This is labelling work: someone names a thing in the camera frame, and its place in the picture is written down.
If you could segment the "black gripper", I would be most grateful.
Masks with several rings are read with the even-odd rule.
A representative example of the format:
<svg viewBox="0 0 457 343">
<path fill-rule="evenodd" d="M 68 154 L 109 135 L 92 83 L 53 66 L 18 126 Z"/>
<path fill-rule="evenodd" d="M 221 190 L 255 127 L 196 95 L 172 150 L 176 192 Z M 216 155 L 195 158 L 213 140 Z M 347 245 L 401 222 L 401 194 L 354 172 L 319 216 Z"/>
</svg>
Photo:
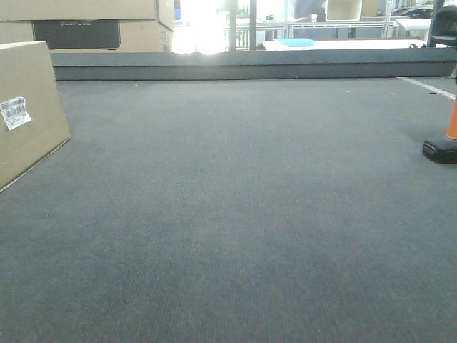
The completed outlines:
<svg viewBox="0 0 457 343">
<path fill-rule="evenodd" d="M 428 46 L 435 47 L 437 44 L 456 47 L 456 6 L 444 6 L 435 12 L 428 34 Z"/>
</svg>

